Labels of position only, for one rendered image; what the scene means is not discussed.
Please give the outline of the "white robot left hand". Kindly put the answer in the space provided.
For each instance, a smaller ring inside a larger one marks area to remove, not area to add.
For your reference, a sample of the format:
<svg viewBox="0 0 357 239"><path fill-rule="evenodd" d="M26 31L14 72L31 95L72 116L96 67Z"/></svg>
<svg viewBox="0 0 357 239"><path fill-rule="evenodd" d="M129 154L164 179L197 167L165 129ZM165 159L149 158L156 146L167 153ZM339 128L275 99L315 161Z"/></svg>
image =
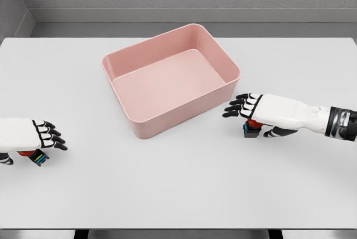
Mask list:
<svg viewBox="0 0 357 239"><path fill-rule="evenodd" d="M10 152L29 152L36 149L67 150L55 125L30 118L0 119L0 164L13 165Z"/></svg>

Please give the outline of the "pink rectangular plastic basket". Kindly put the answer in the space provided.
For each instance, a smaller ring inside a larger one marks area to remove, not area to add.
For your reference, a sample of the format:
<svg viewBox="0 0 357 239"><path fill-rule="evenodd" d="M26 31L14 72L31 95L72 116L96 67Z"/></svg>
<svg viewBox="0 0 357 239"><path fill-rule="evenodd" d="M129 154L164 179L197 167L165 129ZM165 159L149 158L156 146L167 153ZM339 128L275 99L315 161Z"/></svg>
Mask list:
<svg viewBox="0 0 357 239"><path fill-rule="evenodd" d="M141 139L230 100L241 76L215 38L195 23L110 53L102 67Z"/></svg>

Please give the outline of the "red button switch black base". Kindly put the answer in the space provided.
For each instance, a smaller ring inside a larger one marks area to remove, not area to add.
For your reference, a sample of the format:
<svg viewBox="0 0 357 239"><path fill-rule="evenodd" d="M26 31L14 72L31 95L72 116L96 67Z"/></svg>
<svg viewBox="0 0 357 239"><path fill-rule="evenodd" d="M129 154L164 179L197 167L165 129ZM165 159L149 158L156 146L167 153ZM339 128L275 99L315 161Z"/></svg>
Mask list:
<svg viewBox="0 0 357 239"><path fill-rule="evenodd" d="M248 119L243 125L244 137L256 138L262 130L262 126L263 124L258 123L255 120Z"/></svg>

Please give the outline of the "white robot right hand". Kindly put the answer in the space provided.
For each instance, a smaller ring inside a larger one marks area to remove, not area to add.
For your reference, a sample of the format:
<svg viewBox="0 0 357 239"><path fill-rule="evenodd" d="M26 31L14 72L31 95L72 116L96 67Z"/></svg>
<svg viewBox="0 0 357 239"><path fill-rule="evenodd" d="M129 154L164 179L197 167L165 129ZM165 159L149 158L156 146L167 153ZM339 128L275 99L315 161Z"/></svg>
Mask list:
<svg viewBox="0 0 357 239"><path fill-rule="evenodd" d="M255 120L271 130L263 134L266 138L283 137L303 128L303 111L307 108L302 102L271 94L240 94L225 108L224 118L242 117Z"/></svg>

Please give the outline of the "red button switch striped base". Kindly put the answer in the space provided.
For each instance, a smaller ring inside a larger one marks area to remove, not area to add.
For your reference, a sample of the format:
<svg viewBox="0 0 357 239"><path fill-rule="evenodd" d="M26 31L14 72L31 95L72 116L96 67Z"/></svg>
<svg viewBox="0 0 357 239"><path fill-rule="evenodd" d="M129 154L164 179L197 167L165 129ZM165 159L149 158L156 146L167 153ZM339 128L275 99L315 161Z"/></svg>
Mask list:
<svg viewBox="0 0 357 239"><path fill-rule="evenodd" d="M39 167L42 163L44 163L47 159L50 158L40 149L36 149L34 151L29 152L18 152L18 154L23 157L28 157L33 163L35 163Z"/></svg>

